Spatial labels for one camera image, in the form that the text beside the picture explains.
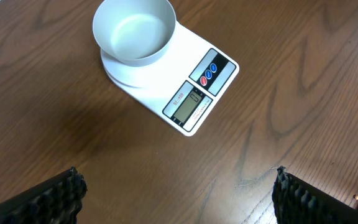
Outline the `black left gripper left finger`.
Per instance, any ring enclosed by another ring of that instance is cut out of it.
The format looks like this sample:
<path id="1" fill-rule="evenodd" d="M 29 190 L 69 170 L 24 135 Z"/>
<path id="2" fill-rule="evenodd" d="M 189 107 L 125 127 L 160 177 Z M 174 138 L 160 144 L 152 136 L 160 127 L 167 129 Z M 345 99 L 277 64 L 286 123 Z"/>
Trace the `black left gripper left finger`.
<path id="1" fill-rule="evenodd" d="M 0 224 L 76 224 L 87 190 L 83 175 L 71 167 L 0 203 Z"/>

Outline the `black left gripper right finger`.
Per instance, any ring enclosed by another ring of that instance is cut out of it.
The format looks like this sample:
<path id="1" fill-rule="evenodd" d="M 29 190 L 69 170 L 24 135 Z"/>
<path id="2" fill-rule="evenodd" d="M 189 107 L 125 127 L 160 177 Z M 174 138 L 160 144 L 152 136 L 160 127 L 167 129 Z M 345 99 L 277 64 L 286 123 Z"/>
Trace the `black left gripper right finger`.
<path id="1" fill-rule="evenodd" d="M 277 169 L 272 202 L 278 224 L 358 224 L 358 211 Z"/>

